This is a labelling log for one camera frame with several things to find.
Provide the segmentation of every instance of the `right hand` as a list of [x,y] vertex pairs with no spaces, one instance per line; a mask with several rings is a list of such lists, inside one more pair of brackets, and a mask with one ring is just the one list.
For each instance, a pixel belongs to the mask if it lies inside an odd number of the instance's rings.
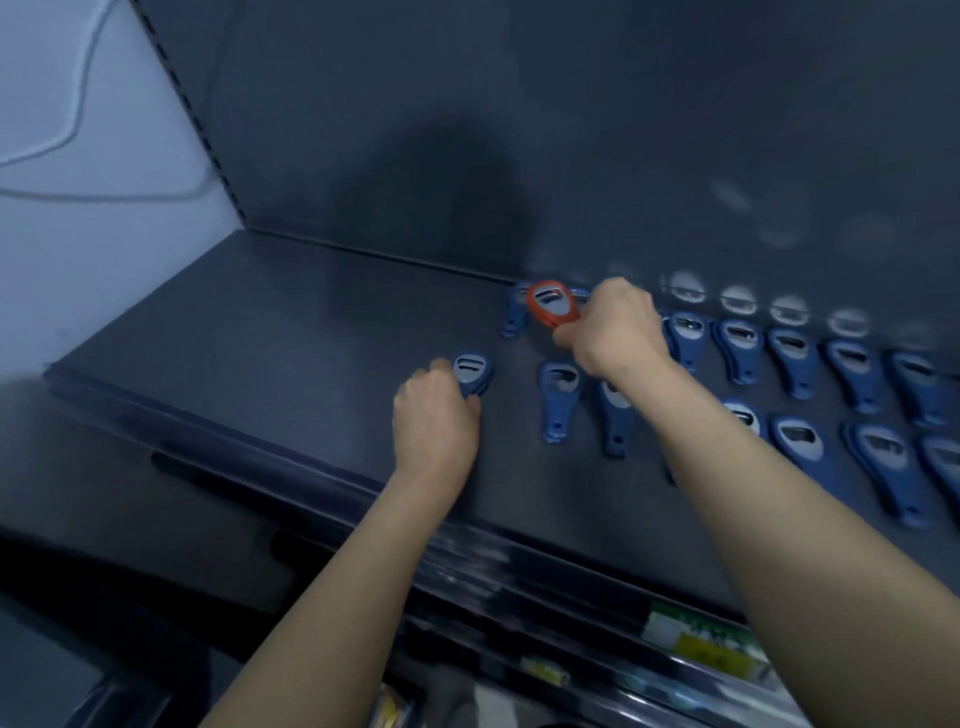
[[606,279],[594,288],[580,320],[557,327],[553,341],[573,349],[588,374],[617,387],[638,368],[672,361],[653,297],[623,278]]

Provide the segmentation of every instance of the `white cable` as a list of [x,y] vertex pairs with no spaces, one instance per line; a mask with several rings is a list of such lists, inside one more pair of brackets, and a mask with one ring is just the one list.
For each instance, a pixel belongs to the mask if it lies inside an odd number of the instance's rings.
[[70,123],[66,130],[56,138],[38,144],[31,149],[20,150],[8,157],[0,158],[0,168],[9,167],[12,164],[19,164],[21,161],[27,161],[27,159],[36,159],[37,157],[48,155],[66,146],[77,136],[77,132],[80,131],[80,122],[84,117],[86,89],[90,78],[90,66],[93,65],[93,52],[97,48],[97,43],[104,30],[104,25],[107,23],[110,11],[113,10],[113,6],[116,5],[116,3],[117,0],[104,0],[93,16],[93,21],[90,23],[90,33],[84,45],[81,62],[77,66],[77,75],[74,79],[73,94],[70,100]]

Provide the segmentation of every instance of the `white wall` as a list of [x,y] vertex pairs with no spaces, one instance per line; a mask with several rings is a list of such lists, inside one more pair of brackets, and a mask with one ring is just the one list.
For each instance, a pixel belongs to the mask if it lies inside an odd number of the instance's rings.
[[287,576],[262,526],[53,411],[38,380],[237,216],[126,0],[18,0],[3,15],[0,526],[269,606]]

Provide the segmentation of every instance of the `dark gray shelf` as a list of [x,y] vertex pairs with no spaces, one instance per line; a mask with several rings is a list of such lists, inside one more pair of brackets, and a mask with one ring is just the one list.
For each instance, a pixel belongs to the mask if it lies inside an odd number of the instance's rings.
[[[666,481],[645,425],[626,460],[606,459],[592,398],[584,397],[565,444],[540,440],[536,371],[565,354],[536,325],[512,341],[498,336],[507,290],[240,231],[56,366],[382,483],[393,468],[397,386],[434,356],[487,352],[496,375],[484,395],[483,444],[453,517],[741,612],[704,528]],[[712,344],[701,372],[718,397],[736,395],[764,413],[818,424],[856,510],[960,591],[960,535],[939,496],[924,482],[933,521],[925,532],[903,529],[881,512],[836,434],[852,413],[826,369],[808,402],[782,392],[766,355],[758,386],[729,384]],[[892,400],[877,419],[904,434],[911,429]]]

